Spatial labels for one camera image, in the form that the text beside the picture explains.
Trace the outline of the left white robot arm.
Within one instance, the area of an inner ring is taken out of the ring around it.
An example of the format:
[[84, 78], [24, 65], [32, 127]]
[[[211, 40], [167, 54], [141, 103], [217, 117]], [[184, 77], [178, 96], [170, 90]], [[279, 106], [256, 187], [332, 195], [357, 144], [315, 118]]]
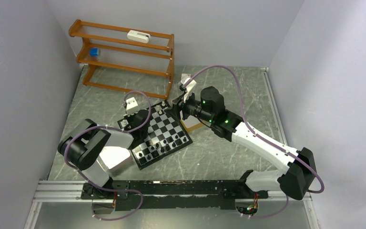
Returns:
[[123, 129], [98, 125], [91, 119], [84, 119], [71, 133], [59, 143], [57, 151], [65, 162], [81, 172], [81, 175], [94, 183], [93, 191], [100, 198], [112, 194], [112, 178], [103, 168], [98, 158], [108, 151], [115, 156], [128, 152], [143, 143], [148, 135], [152, 119], [148, 110], [127, 114], [127, 125]]

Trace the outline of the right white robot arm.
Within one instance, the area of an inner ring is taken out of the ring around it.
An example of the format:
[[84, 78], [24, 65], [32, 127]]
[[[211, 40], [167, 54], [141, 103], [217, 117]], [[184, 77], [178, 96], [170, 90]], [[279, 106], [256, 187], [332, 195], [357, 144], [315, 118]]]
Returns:
[[247, 172], [238, 185], [238, 192], [248, 198], [256, 191], [283, 191], [295, 200], [302, 200], [316, 176], [313, 152], [282, 144], [258, 131], [241, 116], [225, 108], [224, 97], [209, 86], [201, 90], [200, 99], [187, 92], [175, 98], [166, 113], [174, 120], [192, 116], [207, 122], [220, 138], [242, 145], [268, 160], [276, 170]]

